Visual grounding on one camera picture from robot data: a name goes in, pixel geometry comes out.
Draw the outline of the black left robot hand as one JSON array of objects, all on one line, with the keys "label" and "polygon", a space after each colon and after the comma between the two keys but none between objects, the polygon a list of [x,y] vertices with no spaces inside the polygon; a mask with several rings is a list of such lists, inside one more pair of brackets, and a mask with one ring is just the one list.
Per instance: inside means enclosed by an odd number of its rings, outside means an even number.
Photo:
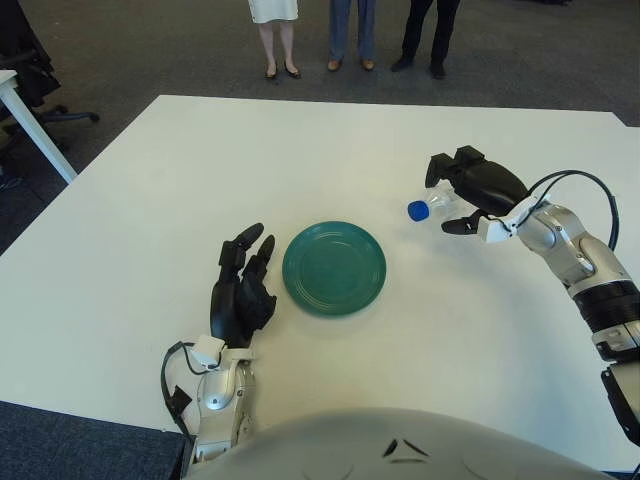
[{"label": "black left robot hand", "polygon": [[211,294],[210,330],[231,349],[249,347],[254,332],[265,327],[276,309],[277,297],[264,284],[275,237],[267,236],[254,255],[247,255],[263,231],[264,225],[255,223],[222,244],[219,277]]}]

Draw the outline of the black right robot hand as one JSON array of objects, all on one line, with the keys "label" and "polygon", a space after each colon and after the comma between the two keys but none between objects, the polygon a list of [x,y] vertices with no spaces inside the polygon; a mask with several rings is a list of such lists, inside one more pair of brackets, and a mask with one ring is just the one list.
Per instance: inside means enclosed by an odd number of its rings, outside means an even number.
[{"label": "black right robot hand", "polygon": [[431,157],[425,187],[435,187],[440,180],[448,181],[458,197],[476,208],[470,216],[441,224],[445,233],[453,235],[476,234],[481,216],[503,217],[529,196],[515,174],[469,145],[459,147],[454,157],[446,153]]}]

